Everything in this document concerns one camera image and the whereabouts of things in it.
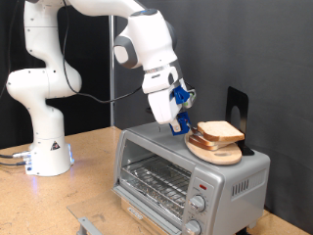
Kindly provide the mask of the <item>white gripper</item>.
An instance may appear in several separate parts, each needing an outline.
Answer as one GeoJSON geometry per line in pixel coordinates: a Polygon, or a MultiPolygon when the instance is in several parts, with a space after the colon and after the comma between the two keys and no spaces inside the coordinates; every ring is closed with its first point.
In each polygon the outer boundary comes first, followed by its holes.
{"type": "Polygon", "coordinates": [[[181,126],[176,118],[182,106],[176,103],[174,98],[170,98],[167,89],[158,92],[150,93],[148,101],[154,117],[159,124],[171,123],[175,132],[181,131],[181,126]]]}

